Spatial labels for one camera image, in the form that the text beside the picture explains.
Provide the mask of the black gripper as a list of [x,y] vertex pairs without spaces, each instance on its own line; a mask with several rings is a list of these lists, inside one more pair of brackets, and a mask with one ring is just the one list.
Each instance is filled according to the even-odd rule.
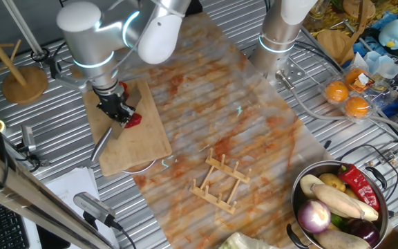
[[135,107],[125,104],[126,91],[121,84],[114,84],[107,89],[93,88],[99,98],[98,109],[101,109],[110,119],[119,123],[125,128],[135,113]]

